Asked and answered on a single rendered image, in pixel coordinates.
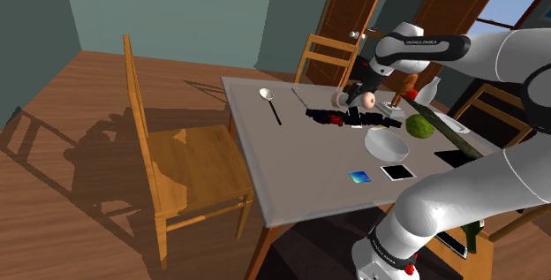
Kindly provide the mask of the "pink and white rolling pin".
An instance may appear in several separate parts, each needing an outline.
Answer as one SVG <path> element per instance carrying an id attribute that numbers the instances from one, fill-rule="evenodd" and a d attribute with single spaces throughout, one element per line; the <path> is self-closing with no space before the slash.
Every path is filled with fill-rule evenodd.
<path id="1" fill-rule="evenodd" d="M 333 93 L 331 96 L 331 104 L 336 108 L 349 108 L 349 107 L 362 107 L 366 110 L 370 110 L 375 105 L 375 96 L 371 92 L 365 92 L 364 94 L 356 96 L 350 102 L 349 95 L 345 92 Z"/>

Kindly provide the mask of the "small white box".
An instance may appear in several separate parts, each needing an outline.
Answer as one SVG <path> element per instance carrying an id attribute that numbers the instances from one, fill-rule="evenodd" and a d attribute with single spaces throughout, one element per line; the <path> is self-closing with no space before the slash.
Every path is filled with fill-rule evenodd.
<path id="1" fill-rule="evenodd" d="M 375 107 L 385 116 L 391 118 L 404 118 L 405 112 L 399 107 L 391 107 L 390 102 L 377 102 Z"/>

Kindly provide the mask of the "black phone with white edge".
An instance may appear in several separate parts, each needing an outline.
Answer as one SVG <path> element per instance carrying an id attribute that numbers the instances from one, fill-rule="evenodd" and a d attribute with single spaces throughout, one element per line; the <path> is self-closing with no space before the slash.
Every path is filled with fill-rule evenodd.
<path id="1" fill-rule="evenodd" d="M 352 106 L 347 109 L 349 119 L 351 121 L 351 128 L 362 128 L 361 116 L 359 113 L 359 108 L 357 106 Z"/>

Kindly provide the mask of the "wooden chair with slatted back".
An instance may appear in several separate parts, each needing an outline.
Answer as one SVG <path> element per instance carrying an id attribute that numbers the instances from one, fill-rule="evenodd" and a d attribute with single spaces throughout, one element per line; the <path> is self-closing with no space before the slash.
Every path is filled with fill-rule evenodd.
<path id="1" fill-rule="evenodd" d="M 351 57 L 350 57 L 349 60 L 344 60 L 344 59 L 340 59 L 340 58 L 337 58 L 337 57 L 331 57 L 331 56 L 323 55 L 323 54 L 320 54 L 320 53 L 317 53 L 317 52 L 313 52 L 313 51 L 310 50 L 311 45 L 313 43 L 321 45 L 321 46 L 325 46 L 325 47 L 330 47 L 330 48 L 333 48 L 333 49 L 339 49 L 339 50 L 342 50 L 342 51 L 345 51 L 345 52 L 350 52 Z M 349 44 L 349 43 L 346 43 L 346 42 L 340 42 L 340 41 L 333 40 L 333 39 L 323 37 L 323 36 L 319 36 L 319 35 L 316 35 L 316 34 L 309 34 L 308 39 L 306 41 L 305 48 L 303 50 L 302 56 L 301 56 L 299 64 L 298 64 L 298 68 L 297 68 L 296 76 L 295 76 L 295 79 L 294 79 L 294 83 L 295 84 L 299 83 L 300 76 L 301 76 L 301 73 L 303 71 L 305 61 L 307 59 L 312 59 L 312 60 L 321 61 L 321 62 L 326 63 L 326 64 L 333 64 L 333 65 L 336 65 L 336 66 L 339 66 L 339 67 L 343 67 L 344 68 L 344 73 L 343 73 L 341 79 L 339 80 L 338 84 L 336 85 L 336 87 L 344 87 L 346 85 L 349 77 L 350 77 L 351 69 L 354 65 L 354 62 L 355 62 L 355 59 L 356 59 L 358 53 L 359 53 L 359 46 L 358 45 L 352 45 L 352 44 Z"/>

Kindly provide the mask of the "white vase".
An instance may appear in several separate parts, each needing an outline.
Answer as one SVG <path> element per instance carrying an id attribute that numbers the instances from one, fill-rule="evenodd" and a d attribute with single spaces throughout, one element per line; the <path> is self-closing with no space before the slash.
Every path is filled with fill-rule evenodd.
<path id="1" fill-rule="evenodd" d="M 415 102 L 422 106 L 429 105 L 430 102 L 435 98 L 440 81 L 441 78 L 436 76 L 433 78 L 432 81 L 422 87 L 415 98 Z"/>

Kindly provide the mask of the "white bowl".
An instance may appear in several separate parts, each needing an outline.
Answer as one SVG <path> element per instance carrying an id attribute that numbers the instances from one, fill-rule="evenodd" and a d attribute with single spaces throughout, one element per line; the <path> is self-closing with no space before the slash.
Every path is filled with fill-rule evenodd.
<path id="1" fill-rule="evenodd" d="M 370 128 L 364 144 L 373 157 L 387 163 L 401 162 L 410 153 L 409 145 L 403 139 L 384 128 Z"/>

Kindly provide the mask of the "green round fruit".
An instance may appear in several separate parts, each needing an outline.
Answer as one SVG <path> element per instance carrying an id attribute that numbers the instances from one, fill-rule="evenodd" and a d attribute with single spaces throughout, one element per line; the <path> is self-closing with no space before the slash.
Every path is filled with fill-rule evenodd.
<path id="1" fill-rule="evenodd" d="M 433 135 L 436 128 L 428 122 L 422 115 L 415 114 L 409 116 L 406 121 L 406 131 L 418 139 L 426 139 Z"/>

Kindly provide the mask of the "flat grey knife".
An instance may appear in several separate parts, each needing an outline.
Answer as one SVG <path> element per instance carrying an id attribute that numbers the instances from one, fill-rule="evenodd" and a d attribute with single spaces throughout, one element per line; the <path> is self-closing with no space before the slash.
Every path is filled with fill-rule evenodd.
<path id="1" fill-rule="evenodd" d="M 295 87 L 292 87 L 291 88 L 291 91 L 293 92 L 293 94 L 295 96 L 297 96 L 298 100 L 304 105 L 304 107 L 309 110 L 310 108 L 308 107 L 308 105 L 306 104 L 306 102 L 303 100 L 303 98 L 300 96 L 299 92 L 297 91 L 297 89 Z"/>

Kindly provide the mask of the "white plate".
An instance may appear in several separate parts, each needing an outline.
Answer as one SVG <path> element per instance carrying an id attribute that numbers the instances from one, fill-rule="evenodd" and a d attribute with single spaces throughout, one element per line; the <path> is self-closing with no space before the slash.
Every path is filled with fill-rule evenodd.
<path id="1" fill-rule="evenodd" d="M 453 130 L 455 133 L 461 133 L 461 134 L 467 134 L 470 132 L 470 129 L 466 126 L 459 123 L 457 120 L 455 120 L 452 117 L 449 117 L 448 115 L 441 113 L 441 112 L 435 112 L 434 113 L 445 125 L 447 125 L 451 130 Z"/>

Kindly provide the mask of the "grey table with wooden legs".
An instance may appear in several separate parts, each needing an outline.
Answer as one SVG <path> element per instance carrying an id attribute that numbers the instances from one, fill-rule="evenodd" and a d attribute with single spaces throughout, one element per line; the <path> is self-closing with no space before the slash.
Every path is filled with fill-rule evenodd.
<path id="1" fill-rule="evenodd" d="M 436 156 L 452 151 L 444 135 L 413 138 L 405 128 L 395 133 L 410 147 L 403 163 L 415 178 L 390 181 L 381 171 L 384 163 L 365 148 L 366 128 L 320 125 L 306 116 L 306 109 L 291 91 L 295 87 L 313 106 L 326 109 L 333 90 L 308 84 L 224 77 L 223 89 L 231 112 L 230 128 L 243 148 L 245 162 L 260 205 L 264 227 L 245 280 L 256 280 L 268 249 L 285 224 L 337 216 L 390 204 L 407 187 L 450 165 Z M 274 94 L 272 103 L 279 125 L 261 88 Z M 364 171 L 371 181 L 356 184 L 349 172 Z M 355 242 L 351 258 L 366 263 L 372 245 L 366 237 Z"/>

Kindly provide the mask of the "wooden chair with dark seat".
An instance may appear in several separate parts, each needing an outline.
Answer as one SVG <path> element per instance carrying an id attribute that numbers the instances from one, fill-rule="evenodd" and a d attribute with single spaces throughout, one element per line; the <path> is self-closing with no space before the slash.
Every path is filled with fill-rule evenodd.
<path id="1" fill-rule="evenodd" d="M 468 90 L 449 112 L 483 139 L 499 148 L 507 148 L 535 135 L 528 125 L 525 110 L 515 93 L 517 86 L 476 82 L 476 91 Z"/>

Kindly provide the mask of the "black phone with silver edge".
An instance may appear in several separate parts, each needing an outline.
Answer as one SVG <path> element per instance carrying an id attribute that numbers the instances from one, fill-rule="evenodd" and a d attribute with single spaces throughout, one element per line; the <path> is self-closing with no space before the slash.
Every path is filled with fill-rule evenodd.
<path id="1" fill-rule="evenodd" d="M 441 241 L 446 247 L 448 247 L 452 252 L 457 254 L 462 259 L 466 260 L 468 257 L 467 247 L 459 242 L 457 239 L 452 237 L 446 231 L 441 231 L 435 235 L 435 237 Z"/>

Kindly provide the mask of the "large wooden chair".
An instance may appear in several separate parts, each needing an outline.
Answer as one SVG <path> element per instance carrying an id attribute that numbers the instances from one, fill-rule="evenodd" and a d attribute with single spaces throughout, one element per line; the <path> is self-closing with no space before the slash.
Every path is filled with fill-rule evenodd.
<path id="1" fill-rule="evenodd" d="M 244 157 L 223 125 L 150 132 L 130 37 L 123 36 L 126 83 L 154 206 L 161 268 L 167 233 L 238 209 L 241 238 L 254 191 Z"/>

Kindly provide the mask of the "black tablet with white frame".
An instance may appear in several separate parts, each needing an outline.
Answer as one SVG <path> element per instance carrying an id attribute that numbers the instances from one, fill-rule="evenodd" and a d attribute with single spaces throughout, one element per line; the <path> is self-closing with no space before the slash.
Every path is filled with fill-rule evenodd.
<path id="1" fill-rule="evenodd" d="M 416 177 L 416 175 L 403 164 L 381 166 L 381 171 L 390 181 L 400 181 Z"/>

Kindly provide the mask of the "window with brown frame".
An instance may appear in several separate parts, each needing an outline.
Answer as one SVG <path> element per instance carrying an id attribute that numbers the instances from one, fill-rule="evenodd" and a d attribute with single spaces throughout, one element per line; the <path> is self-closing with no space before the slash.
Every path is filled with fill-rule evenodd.
<path id="1" fill-rule="evenodd" d="M 479 19 L 514 26 L 535 0 L 490 0 Z M 528 13 L 520 28 L 551 27 L 551 0 L 540 0 Z"/>

